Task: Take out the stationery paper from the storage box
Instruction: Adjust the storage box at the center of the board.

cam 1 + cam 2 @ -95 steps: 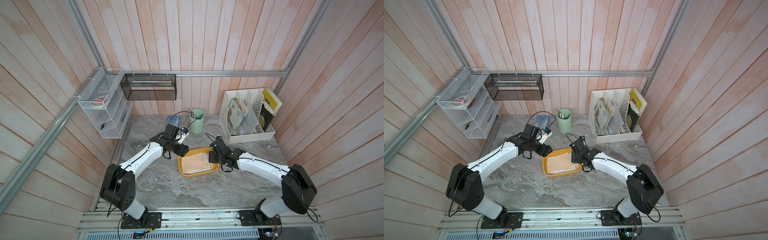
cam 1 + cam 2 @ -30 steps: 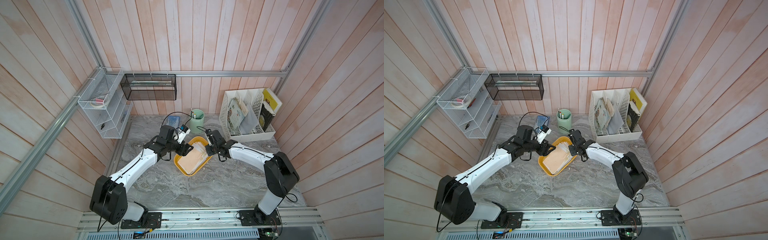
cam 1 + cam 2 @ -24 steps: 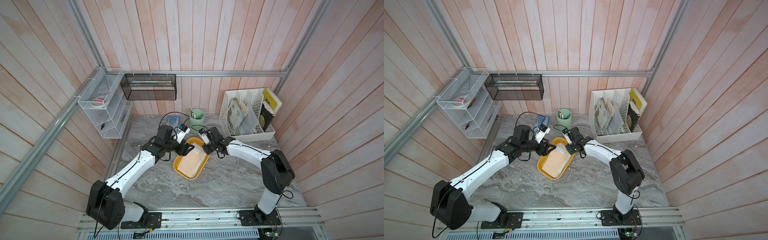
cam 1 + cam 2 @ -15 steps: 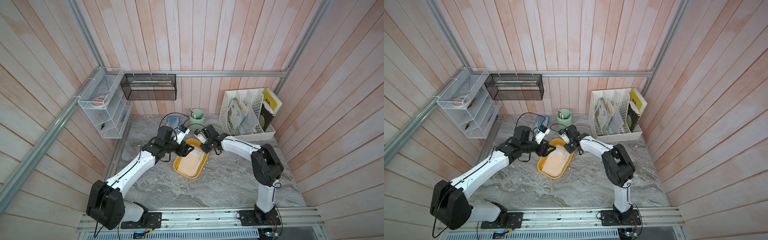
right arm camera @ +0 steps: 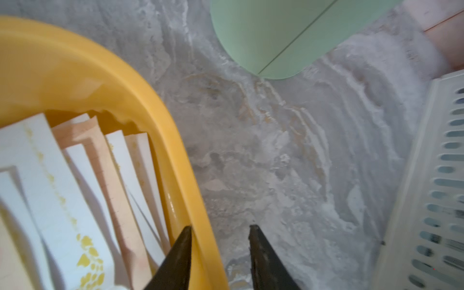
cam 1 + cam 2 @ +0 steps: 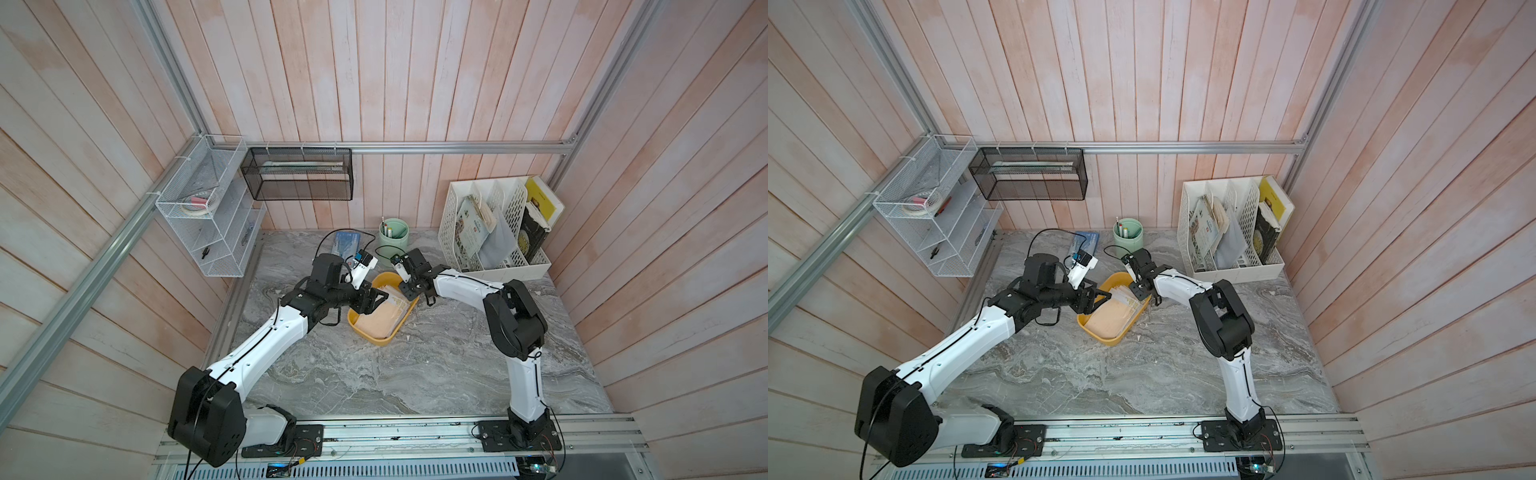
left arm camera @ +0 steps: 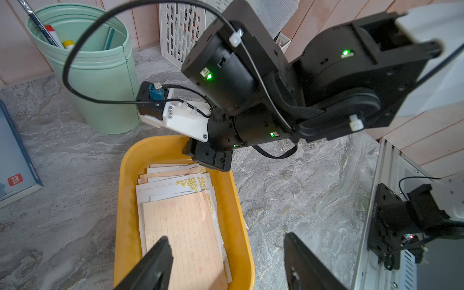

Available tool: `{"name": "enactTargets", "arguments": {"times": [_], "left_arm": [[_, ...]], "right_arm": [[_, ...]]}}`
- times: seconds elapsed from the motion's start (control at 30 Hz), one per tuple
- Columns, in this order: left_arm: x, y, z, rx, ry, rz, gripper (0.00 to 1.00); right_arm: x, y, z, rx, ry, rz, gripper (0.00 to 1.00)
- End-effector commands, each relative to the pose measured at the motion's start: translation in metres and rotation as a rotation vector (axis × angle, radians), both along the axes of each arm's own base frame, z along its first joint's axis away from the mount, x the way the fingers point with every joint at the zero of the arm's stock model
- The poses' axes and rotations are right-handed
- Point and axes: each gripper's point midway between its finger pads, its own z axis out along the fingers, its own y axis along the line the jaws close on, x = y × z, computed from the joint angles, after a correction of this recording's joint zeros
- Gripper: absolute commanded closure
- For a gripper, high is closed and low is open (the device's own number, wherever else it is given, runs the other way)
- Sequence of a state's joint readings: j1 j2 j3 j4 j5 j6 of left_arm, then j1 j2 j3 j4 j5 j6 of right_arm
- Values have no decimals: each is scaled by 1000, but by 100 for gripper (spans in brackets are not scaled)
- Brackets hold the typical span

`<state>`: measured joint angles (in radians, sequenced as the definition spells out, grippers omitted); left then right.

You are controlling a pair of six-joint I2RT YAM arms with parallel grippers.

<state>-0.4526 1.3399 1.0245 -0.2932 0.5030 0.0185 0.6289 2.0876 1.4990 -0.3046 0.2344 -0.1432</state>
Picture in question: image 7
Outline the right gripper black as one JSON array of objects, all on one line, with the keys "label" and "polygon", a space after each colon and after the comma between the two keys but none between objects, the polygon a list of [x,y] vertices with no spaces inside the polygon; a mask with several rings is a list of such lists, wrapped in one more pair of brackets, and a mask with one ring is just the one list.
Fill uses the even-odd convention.
[{"label": "right gripper black", "polygon": [[232,166],[233,151],[219,151],[195,139],[189,139],[182,153],[209,169],[229,172]]}]

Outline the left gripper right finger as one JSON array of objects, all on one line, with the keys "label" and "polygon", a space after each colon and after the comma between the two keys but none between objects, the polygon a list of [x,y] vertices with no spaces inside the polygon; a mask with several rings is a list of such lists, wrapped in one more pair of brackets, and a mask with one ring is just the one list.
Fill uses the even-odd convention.
[{"label": "left gripper right finger", "polygon": [[284,252],[290,290],[346,289],[296,234],[286,233]]}]

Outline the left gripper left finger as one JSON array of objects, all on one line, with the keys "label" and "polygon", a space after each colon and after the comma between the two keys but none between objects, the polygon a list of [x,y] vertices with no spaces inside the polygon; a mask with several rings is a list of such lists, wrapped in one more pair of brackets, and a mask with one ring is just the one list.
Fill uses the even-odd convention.
[{"label": "left gripper left finger", "polygon": [[168,290],[174,263],[167,236],[161,237],[115,290]]}]

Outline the yellow plastic storage box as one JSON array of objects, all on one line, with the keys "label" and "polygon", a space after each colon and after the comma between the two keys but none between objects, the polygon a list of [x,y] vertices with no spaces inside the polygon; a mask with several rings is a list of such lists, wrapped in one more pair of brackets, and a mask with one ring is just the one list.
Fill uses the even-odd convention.
[{"label": "yellow plastic storage box", "polygon": [[[151,164],[190,164],[182,153],[188,142],[182,135],[145,138],[125,154],[120,167],[114,285],[118,285],[142,258],[135,185]],[[255,265],[238,191],[232,172],[209,170],[219,210],[219,226],[233,281],[231,290],[252,290]]]}]

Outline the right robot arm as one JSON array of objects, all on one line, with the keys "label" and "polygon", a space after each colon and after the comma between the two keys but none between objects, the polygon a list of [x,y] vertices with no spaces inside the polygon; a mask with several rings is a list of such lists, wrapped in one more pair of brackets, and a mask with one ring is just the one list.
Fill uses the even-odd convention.
[{"label": "right robot arm", "polygon": [[461,102],[463,2],[382,12],[330,27],[288,61],[246,1],[233,1],[181,71],[214,104],[184,154],[229,171],[235,149],[333,140],[387,127],[397,113]]}]

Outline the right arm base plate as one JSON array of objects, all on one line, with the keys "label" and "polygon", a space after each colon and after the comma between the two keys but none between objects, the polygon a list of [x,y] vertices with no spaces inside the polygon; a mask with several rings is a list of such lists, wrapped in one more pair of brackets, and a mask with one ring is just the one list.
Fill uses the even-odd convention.
[{"label": "right arm base plate", "polygon": [[367,235],[367,246],[382,262],[385,262],[388,251],[401,246],[401,237],[388,226],[384,209],[389,205],[401,202],[401,198],[394,194],[385,184],[380,183],[377,185],[373,212],[370,215],[371,222]]}]

